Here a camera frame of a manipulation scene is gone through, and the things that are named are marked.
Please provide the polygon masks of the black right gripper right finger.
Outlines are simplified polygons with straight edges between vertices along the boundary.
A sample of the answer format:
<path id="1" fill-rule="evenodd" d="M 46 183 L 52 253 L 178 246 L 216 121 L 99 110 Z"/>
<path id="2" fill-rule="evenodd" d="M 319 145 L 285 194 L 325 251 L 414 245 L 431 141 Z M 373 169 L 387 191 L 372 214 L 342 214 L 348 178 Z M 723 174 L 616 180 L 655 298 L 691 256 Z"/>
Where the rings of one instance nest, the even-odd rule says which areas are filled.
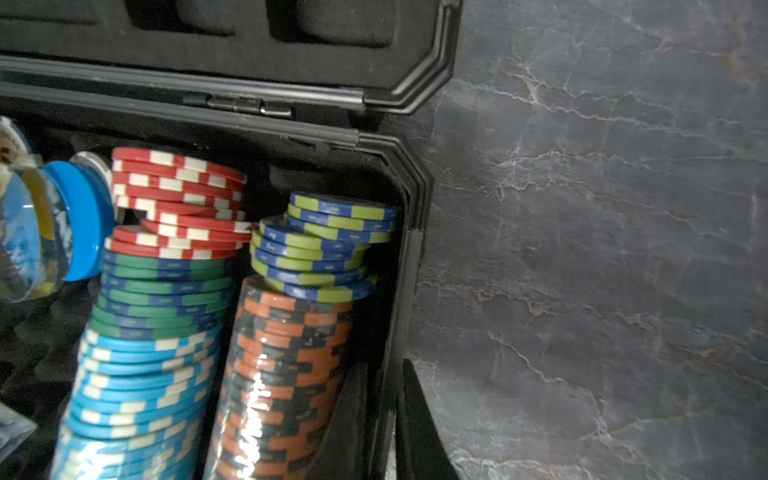
<path id="1" fill-rule="evenodd" d="M 398 480 L 459 480 L 438 435 L 413 363 L 403 360 L 395 430 Z"/>

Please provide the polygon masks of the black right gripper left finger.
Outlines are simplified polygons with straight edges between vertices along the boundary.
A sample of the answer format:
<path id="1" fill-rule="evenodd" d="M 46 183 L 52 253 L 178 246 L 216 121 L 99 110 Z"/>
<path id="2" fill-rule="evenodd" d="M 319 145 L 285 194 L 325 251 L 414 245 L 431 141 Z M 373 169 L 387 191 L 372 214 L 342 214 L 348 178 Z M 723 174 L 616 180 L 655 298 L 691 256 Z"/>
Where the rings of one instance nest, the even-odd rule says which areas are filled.
<path id="1" fill-rule="evenodd" d="M 368 365 L 347 372 L 328 428 L 306 475 L 308 480 L 365 478 Z"/>

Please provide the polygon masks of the black plastic poker case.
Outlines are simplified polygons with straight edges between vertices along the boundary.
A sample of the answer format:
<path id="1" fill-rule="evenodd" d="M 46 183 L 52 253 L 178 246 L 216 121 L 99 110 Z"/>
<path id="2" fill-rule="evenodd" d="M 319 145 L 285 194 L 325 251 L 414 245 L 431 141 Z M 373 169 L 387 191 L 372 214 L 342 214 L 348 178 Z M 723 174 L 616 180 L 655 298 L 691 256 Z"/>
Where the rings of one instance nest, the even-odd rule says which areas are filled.
<path id="1" fill-rule="evenodd" d="M 458 1 L 5 1 L 1 111 L 48 158 L 156 148 L 246 173 L 251 218 L 293 190 L 400 209 L 372 260 L 365 478 L 396 467 L 398 391 L 433 179 L 380 132 L 451 78 Z"/>

